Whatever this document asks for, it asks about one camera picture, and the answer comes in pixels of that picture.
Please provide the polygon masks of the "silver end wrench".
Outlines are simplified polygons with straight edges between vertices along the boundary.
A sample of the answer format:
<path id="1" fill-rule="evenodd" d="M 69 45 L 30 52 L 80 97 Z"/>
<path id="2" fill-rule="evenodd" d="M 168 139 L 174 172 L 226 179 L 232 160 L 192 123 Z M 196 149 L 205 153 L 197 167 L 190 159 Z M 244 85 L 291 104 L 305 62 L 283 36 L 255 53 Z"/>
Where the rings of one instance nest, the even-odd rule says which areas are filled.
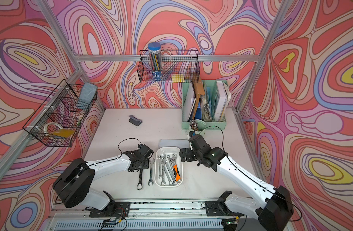
<path id="1" fill-rule="evenodd" d="M 155 163 L 155 159 L 151 158 L 149 160 L 149 168 L 150 168 L 150 177 L 148 181 L 148 186 L 153 186 L 154 185 L 154 180 L 153 180 L 153 164 Z"/>

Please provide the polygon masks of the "long silver combination wrench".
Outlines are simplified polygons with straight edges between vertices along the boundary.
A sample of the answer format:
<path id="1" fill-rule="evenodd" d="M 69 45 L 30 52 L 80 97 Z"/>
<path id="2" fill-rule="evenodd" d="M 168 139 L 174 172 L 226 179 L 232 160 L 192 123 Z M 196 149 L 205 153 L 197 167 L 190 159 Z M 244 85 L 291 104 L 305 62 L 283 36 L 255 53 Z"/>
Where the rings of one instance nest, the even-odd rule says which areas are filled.
<path id="1" fill-rule="evenodd" d="M 139 170 L 139 180 L 138 180 L 137 190 L 142 190 L 143 189 L 142 178 L 143 178 L 143 169 L 140 169 Z"/>

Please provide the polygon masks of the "white plastic storage box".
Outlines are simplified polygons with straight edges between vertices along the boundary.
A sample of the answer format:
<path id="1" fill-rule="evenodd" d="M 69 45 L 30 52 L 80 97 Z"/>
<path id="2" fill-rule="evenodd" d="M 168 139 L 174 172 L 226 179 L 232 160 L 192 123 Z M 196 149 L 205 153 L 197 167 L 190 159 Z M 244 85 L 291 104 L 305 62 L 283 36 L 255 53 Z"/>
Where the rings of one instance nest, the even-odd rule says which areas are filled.
<path id="1" fill-rule="evenodd" d="M 163 147 L 163 148 L 160 148 L 156 152 L 154 180 L 155 180 L 156 185 L 158 185 L 159 187 L 161 187 L 161 188 L 175 188 L 175 187 L 180 186 L 183 183 L 183 164 L 182 164 L 180 156 L 179 156 L 179 151 L 180 151 L 180 149 L 177 147 Z M 166 159 L 169 163 L 169 167 L 171 168 L 171 172 L 172 172 L 173 177 L 174 177 L 174 172 L 173 172 L 173 168 L 172 168 L 172 165 L 171 165 L 171 162 L 169 159 L 172 157 L 172 154 L 177 155 L 176 164 L 178 166 L 179 174 L 181 176 L 181 183 L 177 183 L 177 185 L 169 185 L 168 179 L 165 176 L 166 185 L 165 186 L 161 185 L 161 179 L 159 178 L 159 156 L 162 156 L 162 154 L 166 155 Z"/>

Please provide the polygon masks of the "small silver wrench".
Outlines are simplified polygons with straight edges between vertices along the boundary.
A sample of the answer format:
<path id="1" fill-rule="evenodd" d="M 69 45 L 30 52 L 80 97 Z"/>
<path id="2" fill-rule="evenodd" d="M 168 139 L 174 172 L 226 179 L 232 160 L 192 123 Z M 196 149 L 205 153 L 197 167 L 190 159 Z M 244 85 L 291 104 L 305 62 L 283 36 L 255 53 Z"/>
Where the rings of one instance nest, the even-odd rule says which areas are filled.
<path id="1" fill-rule="evenodd" d="M 163 159 L 161 156 L 159 156 L 159 178 L 161 179 L 161 185 L 165 186 L 165 172 L 164 172 L 164 165 L 163 165 Z"/>

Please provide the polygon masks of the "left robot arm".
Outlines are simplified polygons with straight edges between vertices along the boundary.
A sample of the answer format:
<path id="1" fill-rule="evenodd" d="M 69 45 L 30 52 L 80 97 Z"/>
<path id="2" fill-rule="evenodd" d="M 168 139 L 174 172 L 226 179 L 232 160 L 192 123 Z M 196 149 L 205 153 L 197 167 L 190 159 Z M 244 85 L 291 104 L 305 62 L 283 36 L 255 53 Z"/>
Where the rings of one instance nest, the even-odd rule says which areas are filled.
<path id="1" fill-rule="evenodd" d="M 77 158 L 55 180 L 53 189 L 66 208 L 83 205 L 99 211 L 114 211 L 112 196 L 93 188 L 92 183 L 117 172 L 147 169 L 153 154 L 151 148 L 140 143 L 136 150 L 122 152 L 116 157 L 88 162 Z"/>

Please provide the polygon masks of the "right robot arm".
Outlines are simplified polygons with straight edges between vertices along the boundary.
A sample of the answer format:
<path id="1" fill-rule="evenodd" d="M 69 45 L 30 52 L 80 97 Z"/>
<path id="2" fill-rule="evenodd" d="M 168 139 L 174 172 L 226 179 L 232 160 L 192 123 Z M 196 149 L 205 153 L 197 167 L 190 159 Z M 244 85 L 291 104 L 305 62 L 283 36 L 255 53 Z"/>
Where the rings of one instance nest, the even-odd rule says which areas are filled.
<path id="1" fill-rule="evenodd" d="M 228 153 L 219 147 L 211 148 L 204 137 L 196 134 L 189 138 L 190 146 L 182 148 L 182 162 L 196 161 L 213 171 L 226 176 L 241 187 L 249 197 L 244 198 L 226 191 L 218 199 L 231 213 L 240 213 L 255 218 L 267 231 L 283 231 L 294 214 L 289 190 L 275 187 L 257 178 L 241 167 Z"/>

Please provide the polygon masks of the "white rectangular lid box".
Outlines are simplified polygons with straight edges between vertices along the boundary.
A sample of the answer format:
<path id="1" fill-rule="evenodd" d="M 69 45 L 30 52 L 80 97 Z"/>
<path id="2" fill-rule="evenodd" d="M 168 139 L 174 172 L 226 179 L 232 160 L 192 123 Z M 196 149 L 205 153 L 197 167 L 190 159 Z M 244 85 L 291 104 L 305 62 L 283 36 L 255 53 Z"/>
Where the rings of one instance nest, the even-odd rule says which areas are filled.
<path id="1" fill-rule="evenodd" d="M 190 148 L 190 143 L 185 139 L 161 139 L 159 141 L 159 148 L 163 147 L 177 147 L 179 149 Z"/>

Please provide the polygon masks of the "green pencil cup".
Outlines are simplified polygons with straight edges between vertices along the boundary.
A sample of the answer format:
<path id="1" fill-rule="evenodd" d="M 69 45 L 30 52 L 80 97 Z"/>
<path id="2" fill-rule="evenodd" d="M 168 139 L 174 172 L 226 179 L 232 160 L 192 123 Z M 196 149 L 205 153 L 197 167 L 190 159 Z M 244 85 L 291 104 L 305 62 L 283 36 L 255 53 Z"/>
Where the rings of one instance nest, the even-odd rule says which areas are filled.
<path id="1" fill-rule="evenodd" d="M 201 136 L 205 135 L 205 130 L 207 128 L 206 123 L 203 120 L 195 119 L 189 122 L 190 129 Z"/>

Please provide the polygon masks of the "grey hole punch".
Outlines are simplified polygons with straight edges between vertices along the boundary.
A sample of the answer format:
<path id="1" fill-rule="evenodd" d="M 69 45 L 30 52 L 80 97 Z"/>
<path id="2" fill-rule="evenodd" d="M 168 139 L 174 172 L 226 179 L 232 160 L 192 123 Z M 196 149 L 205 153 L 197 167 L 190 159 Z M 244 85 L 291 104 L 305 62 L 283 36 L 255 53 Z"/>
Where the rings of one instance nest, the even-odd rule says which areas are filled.
<path id="1" fill-rule="evenodd" d="M 140 126 L 143 123 L 141 119 L 136 118 L 134 115 L 130 115 L 128 121 L 136 127 Z"/>

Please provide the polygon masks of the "green file organizer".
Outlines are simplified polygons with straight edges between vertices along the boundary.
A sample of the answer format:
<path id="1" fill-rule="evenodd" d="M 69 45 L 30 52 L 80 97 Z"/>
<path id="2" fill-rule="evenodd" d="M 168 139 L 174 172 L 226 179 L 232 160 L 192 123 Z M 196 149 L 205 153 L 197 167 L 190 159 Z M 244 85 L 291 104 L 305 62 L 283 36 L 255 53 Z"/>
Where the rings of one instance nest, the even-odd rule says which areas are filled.
<path id="1" fill-rule="evenodd" d="M 227 126 L 225 113 L 232 94 L 225 80 L 203 80 L 198 83 L 182 84 L 183 130 L 193 125 L 202 125 L 208 130 L 224 130 Z"/>

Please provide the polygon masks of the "yellow sticky notes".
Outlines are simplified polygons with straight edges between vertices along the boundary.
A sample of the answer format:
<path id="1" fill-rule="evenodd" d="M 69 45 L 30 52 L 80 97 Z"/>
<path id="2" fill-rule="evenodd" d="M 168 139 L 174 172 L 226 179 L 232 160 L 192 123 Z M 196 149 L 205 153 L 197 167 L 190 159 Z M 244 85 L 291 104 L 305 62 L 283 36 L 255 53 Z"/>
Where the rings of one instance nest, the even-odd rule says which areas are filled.
<path id="1" fill-rule="evenodd" d="M 184 74 L 172 74 L 171 75 L 173 83 L 183 83 L 185 82 Z"/>

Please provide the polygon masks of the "grey sponge block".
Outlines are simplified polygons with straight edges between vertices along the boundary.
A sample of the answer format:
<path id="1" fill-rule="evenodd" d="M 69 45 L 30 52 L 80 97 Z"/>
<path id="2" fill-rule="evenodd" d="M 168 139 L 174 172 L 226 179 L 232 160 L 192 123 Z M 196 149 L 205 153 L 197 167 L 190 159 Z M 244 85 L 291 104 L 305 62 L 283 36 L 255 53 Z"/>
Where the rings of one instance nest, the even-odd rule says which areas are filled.
<path id="1" fill-rule="evenodd" d="M 94 96 L 97 93 L 97 89 L 98 87 L 92 83 L 84 83 L 78 100 L 83 103 L 90 104 L 90 102 L 93 100 Z"/>

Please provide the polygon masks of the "tape roll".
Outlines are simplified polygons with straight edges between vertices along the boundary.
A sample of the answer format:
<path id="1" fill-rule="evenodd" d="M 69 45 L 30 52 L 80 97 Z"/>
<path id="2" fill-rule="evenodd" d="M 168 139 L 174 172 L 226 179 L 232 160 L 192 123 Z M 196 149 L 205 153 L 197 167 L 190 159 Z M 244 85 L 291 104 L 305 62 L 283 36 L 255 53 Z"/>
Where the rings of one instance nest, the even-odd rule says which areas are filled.
<path id="1" fill-rule="evenodd" d="M 59 123 L 56 123 L 56 122 L 46 123 L 43 127 L 43 131 L 46 134 L 51 134 L 51 133 L 58 131 L 58 130 L 61 130 L 61 129 L 63 129 L 62 125 L 60 125 Z"/>

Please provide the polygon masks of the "blue pencil tube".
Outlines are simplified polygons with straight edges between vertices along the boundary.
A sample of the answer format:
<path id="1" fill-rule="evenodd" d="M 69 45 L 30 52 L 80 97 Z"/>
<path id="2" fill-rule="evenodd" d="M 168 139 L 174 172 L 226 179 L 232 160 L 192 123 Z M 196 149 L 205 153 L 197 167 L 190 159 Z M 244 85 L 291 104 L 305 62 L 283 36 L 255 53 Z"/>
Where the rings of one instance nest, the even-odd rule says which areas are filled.
<path id="1" fill-rule="evenodd" d="M 161 81 L 162 79 L 161 44 L 158 42 L 149 43 L 148 52 L 150 57 L 150 63 L 152 66 L 153 80 Z"/>

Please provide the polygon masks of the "orange handled adjustable wrench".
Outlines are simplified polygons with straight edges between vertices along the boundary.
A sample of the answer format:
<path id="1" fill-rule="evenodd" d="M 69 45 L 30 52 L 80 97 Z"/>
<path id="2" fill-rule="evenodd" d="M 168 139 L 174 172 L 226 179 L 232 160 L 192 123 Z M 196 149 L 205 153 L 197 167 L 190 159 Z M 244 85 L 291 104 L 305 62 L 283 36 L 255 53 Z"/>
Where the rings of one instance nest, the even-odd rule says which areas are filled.
<path id="1" fill-rule="evenodd" d="M 178 170 L 178 166 L 176 163 L 177 160 L 177 155 L 176 154 L 172 154 L 172 157 L 169 159 L 173 168 L 173 172 L 174 172 L 174 177 L 177 183 L 181 183 L 181 176 L 179 174 L 179 170 Z"/>

